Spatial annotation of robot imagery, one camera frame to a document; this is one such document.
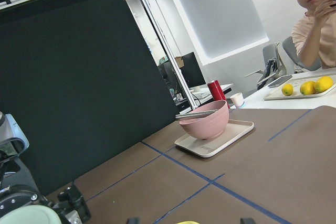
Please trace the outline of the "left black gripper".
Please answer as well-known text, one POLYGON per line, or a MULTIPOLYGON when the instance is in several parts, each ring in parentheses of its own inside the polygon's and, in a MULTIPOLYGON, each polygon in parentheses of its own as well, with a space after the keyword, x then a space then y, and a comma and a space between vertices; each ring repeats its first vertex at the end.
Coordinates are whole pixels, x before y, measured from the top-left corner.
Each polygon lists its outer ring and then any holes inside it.
POLYGON ((1 217, 20 207, 41 205, 55 211, 61 223, 85 223, 90 220, 89 208, 75 184, 61 191, 57 198, 57 202, 48 200, 28 185, 8 185, 1 188, 1 217))

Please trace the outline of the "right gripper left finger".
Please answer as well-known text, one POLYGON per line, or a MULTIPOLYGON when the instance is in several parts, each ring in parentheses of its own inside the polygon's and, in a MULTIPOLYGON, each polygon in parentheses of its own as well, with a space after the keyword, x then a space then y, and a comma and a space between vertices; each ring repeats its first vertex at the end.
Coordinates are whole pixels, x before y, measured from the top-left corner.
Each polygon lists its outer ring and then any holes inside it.
POLYGON ((127 224, 140 224, 140 219, 138 217, 129 218, 127 224))

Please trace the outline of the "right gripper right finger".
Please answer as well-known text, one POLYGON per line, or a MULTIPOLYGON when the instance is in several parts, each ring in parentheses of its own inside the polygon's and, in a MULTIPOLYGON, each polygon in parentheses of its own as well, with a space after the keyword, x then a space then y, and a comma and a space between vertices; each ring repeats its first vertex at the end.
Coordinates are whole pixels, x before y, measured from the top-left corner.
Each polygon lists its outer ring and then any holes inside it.
POLYGON ((241 218, 240 224, 254 224, 253 218, 241 218))

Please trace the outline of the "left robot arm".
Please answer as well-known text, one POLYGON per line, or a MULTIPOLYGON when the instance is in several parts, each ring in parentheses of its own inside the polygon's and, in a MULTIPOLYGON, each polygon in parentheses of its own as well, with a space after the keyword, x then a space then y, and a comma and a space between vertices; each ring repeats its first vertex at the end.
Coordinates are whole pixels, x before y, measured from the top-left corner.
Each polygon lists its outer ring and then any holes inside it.
POLYGON ((48 200, 19 158, 29 141, 11 114, 1 114, 1 223, 85 223, 91 213, 71 185, 48 200))

